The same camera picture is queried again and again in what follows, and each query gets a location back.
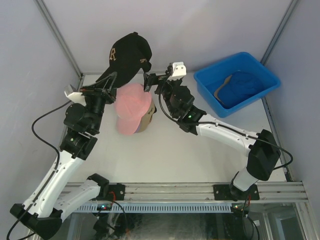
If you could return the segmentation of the black baseball cap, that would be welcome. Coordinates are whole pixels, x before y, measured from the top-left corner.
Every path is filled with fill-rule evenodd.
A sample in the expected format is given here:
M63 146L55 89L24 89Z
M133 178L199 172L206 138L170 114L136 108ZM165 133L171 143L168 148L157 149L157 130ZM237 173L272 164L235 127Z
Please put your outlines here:
M149 72L151 57L148 41L137 32L132 32L113 44L109 52L109 67L103 74L117 72L112 88L120 88L129 83L139 70Z

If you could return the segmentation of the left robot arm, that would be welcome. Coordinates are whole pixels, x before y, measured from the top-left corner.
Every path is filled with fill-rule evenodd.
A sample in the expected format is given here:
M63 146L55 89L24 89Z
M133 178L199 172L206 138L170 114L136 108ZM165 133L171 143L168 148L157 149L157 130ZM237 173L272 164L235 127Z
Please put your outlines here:
M65 88L68 101L63 124L66 134L58 148L54 148L56 158L36 190L23 203L15 203L10 213L17 221L38 235L49 240L60 229L64 220L85 202L109 196L109 181L94 173L77 189L65 196L61 192L70 177L85 162L97 143L96 135L106 105L116 100L114 83L117 73L112 72L97 82L73 88Z

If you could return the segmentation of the tan baseball cap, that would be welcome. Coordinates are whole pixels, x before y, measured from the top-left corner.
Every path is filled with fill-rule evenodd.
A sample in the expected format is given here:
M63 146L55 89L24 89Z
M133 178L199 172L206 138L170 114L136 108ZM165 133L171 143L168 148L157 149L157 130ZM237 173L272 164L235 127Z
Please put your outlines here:
M144 132L148 128L149 124L152 122L153 115L156 112L157 112L157 107L154 103L154 100L152 99L150 106L149 106L147 112L141 118L139 126L138 126L137 130L135 131L135 133Z

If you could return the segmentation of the pink baseball cap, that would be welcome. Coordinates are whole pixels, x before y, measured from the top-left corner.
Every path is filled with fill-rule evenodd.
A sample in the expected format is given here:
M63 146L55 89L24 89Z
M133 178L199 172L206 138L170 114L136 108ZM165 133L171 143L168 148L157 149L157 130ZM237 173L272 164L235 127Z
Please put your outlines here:
M148 111L152 99L152 94L145 92L139 83L129 83L117 89L114 108L117 114L116 128L120 134L137 134L141 118Z

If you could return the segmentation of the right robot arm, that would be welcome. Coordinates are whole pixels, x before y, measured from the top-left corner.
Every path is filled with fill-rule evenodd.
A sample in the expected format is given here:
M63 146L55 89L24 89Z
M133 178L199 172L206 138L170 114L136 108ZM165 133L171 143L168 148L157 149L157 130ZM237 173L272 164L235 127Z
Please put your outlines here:
M143 74L144 91L156 86L159 106L165 116L184 132L222 142L247 157L246 166L238 171L228 186L227 194L234 201L242 199L258 181L269 180L281 156L273 134L247 131L214 118L194 106L194 96L182 79L163 75Z

